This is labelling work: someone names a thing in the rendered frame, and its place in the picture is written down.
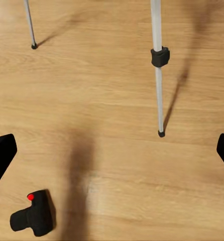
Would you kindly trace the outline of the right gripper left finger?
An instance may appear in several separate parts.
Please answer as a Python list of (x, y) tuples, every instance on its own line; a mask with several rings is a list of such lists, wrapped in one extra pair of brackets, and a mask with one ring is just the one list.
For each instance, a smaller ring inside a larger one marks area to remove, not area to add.
[(0, 137), (0, 179), (17, 153), (17, 144), (13, 134)]

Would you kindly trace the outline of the camera tripod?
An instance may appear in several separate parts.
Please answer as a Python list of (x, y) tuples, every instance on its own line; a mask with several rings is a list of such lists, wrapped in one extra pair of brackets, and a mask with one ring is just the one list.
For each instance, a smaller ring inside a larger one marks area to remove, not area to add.
[[(36, 48), (30, 8), (28, 0), (24, 0), (26, 9), (29, 30), (32, 40), (32, 48)], [(161, 32), (161, 0), (151, 0), (151, 16), (152, 16), (152, 32), (153, 32), (153, 45), (151, 49), (152, 64), (156, 70), (156, 86), (157, 86), (157, 103), (158, 103), (158, 119), (159, 119), (159, 131), (160, 137), (165, 137), (165, 131), (163, 129), (163, 100), (162, 100), (162, 69), (161, 67), (168, 64), (170, 59), (170, 50), (168, 47), (162, 46), (162, 32)]]

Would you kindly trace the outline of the digital camera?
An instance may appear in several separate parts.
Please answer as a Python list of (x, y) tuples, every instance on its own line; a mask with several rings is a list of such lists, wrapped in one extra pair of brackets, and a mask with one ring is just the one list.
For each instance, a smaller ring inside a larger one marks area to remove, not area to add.
[(17, 232), (30, 227), (35, 236), (48, 234), (53, 230), (53, 220), (46, 191), (30, 193), (27, 198), (32, 201), (32, 206), (11, 214), (11, 228)]

